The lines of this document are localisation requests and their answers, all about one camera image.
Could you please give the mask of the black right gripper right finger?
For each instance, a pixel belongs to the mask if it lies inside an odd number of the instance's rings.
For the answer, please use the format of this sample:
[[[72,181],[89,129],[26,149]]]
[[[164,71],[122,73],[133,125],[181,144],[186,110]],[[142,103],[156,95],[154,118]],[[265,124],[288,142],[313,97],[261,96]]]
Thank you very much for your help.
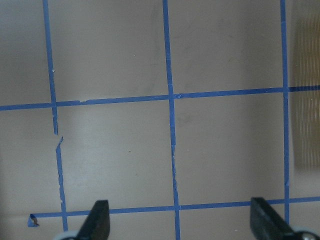
[[[294,230],[263,197],[250,200],[250,229],[256,240],[296,240]]]

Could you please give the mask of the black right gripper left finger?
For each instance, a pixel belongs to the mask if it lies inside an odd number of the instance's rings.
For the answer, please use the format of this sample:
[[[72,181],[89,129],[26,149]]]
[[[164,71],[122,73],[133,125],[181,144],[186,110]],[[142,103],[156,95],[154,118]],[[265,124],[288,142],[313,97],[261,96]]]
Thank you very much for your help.
[[[76,240],[107,240],[111,231],[108,200],[97,200],[85,219]]]

